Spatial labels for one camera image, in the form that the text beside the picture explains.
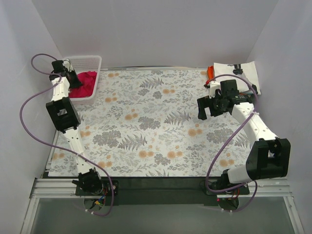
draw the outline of plastic basket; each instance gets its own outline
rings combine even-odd
[[[99,73],[101,69],[102,57],[97,55],[89,55],[89,56],[71,56],[65,57],[64,59],[70,60],[70,63],[75,69],[77,74],[82,72],[97,72],[97,78],[92,95],[90,97],[71,98],[72,103],[75,105],[93,104],[96,97],[96,90],[98,85]]]

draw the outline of white wall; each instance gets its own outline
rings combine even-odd
[[[39,52],[60,54],[30,0],[0,1],[0,29],[0,233],[17,234],[50,150],[32,140],[19,120],[24,100],[51,85],[31,68],[30,58]],[[49,63],[39,59],[37,64],[50,71]],[[50,96],[31,101],[24,113],[29,129],[48,142],[55,131],[45,109]]]
[[[288,179],[312,233],[312,1],[280,0],[248,60],[255,60],[266,124],[292,145]]]
[[[64,56],[102,67],[245,62],[277,0],[33,0]]]

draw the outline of red cloth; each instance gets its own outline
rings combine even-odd
[[[70,98],[86,98],[91,96],[96,83],[97,72],[83,72],[77,76],[82,86],[72,89],[68,96]]]

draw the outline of floral tablecloth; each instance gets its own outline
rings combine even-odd
[[[95,103],[75,106],[90,159],[111,176],[205,176],[239,126],[228,113],[197,118],[196,100],[208,94],[205,80],[202,70],[101,72]],[[69,147],[62,134],[57,145]],[[221,154],[212,176],[245,164],[249,152],[241,131]],[[49,176],[77,176],[73,157],[56,149]]]

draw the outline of folded white cloth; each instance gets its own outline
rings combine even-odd
[[[237,70],[242,69],[242,74],[238,74]],[[257,87],[258,94],[260,93],[260,86],[258,80],[257,70],[255,68],[254,61],[249,63],[242,64],[222,64],[214,63],[214,76],[219,76],[223,74],[233,74],[242,78],[247,78],[250,83],[254,84]],[[247,84],[240,79],[234,77],[220,77],[217,79],[218,82],[228,79],[235,79],[237,83],[237,88],[240,92],[246,92],[249,90]]]

